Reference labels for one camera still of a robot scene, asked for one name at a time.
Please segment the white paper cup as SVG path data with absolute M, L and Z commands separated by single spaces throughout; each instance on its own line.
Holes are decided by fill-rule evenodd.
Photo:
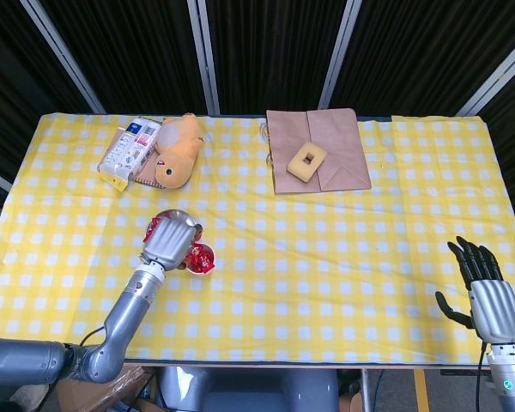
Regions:
M 193 274 L 196 274 L 196 275 L 207 275 L 208 273 L 210 273 L 210 272 L 215 268 L 215 252 L 214 252 L 214 261 L 213 261 L 213 262 L 209 261 L 209 266 L 210 266 L 210 268 L 209 268 L 209 271 L 208 271 L 207 273 L 197 273 L 197 272 L 195 272 L 195 271 L 193 271 L 193 270 L 192 270 L 192 265 L 193 265 L 193 263 L 192 263 L 192 262 L 190 262 L 190 261 L 189 261 L 189 259 L 188 259 L 188 252 L 187 252 L 187 254 L 186 254 L 186 256 L 185 256 L 185 265 L 186 265 L 186 269 L 187 269 L 187 270 L 189 270 L 189 271 L 190 271 L 191 273 L 193 273 Z

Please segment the brown cardboard box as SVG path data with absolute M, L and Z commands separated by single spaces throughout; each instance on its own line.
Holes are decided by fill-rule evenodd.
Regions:
M 60 411 L 104 412 L 115 402 L 135 396 L 151 374 L 146 367 L 123 367 L 113 381 L 105 384 L 62 380 L 57 386 Z

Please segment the grey robot torso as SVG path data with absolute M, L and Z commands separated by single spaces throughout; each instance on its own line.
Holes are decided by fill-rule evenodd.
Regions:
M 171 412 L 339 412 L 334 369 L 163 367 L 159 400 Z

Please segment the beige rounded object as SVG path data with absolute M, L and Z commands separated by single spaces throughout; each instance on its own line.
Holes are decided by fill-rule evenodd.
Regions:
M 52 390 L 52 385 L 22 386 L 19 403 L 27 412 L 34 412 L 50 397 Z

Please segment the orange plush toy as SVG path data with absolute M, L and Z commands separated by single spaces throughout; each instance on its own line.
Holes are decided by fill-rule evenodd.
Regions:
M 193 113 L 181 118 L 165 118 L 155 142 L 158 158 L 154 176 L 166 189 L 178 189 L 190 179 L 203 136 Z

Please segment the yellow white checkered tablecloth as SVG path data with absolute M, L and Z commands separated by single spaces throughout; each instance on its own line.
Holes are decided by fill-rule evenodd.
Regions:
M 0 337 L 91 343 L 140 262 L 151 219 L 182 209 L 215 251 L 173 271 L 132 340 L 146 361 L 472 365 L 480 341 L 447 243 L 486 246 L 515 292 L 515 218 L 488 127 L 362 122 L 368 191 L 277 196 L 261 118 L 200 118 L 177 191 L 116 191 L 97 165 L 127 116 L 42 117 L 0 216 Z

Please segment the metal table leg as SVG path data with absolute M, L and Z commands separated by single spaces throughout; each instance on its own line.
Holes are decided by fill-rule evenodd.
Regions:
M 362 398 L 362 412 L 371 412 L 369 397 L 369 376 L 366 368 L 360 370 L 360 394 Z

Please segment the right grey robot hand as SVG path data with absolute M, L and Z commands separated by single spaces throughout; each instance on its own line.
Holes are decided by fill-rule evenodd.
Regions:
M 450 320 L 474 330 L 485 343 L 515 343 L 515 293 L 506 282 L 494 254 L 461 236 L 447 243 L 457 260 L 463 284 L 470 300 L 470 313 L 455 311 L 445 296 L 437 291 L 435 299 Z

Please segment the flat brown paper bag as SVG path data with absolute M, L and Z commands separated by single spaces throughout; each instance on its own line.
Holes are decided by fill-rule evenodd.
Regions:
M 372 188 L 354 110 L 268 110 L 266 120 L 275 194 Z M 287 171 L 287 165 L 306 142 L 323 148 L 327 156 L 311 179 L 304 183 Z

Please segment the yellow sponge with square hole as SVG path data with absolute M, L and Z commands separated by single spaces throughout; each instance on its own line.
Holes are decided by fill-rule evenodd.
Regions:
M 307 183 L 315 174 L 327 152 L 312 142 L 304 143 L 287 165 L 287 171 Z

